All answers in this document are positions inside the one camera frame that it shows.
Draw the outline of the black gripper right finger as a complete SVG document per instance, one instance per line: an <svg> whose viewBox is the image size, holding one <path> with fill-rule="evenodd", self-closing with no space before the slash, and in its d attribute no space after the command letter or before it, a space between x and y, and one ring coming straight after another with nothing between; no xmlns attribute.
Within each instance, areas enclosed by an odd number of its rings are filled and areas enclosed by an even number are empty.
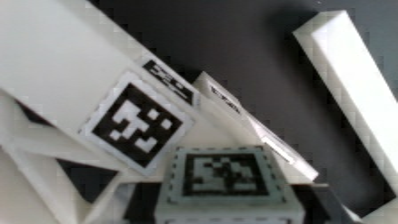
<svg viewBox="0 0 398 224"><path fill-rule="evenodd" d="M305 210L303 224L362 224L326 184L292 184L291 187Z"/></svg>

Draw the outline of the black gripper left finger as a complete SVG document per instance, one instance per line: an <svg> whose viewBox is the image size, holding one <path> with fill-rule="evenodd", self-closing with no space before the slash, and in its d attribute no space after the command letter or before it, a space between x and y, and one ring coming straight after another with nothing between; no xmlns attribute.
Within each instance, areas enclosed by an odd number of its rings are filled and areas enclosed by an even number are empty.
<svg viewBox="0 0 398 224"><path fill-rule="evenodd" d="M125 224L154 224L154 207L159 186L159 183L136 184L122 216Z"/></svg>

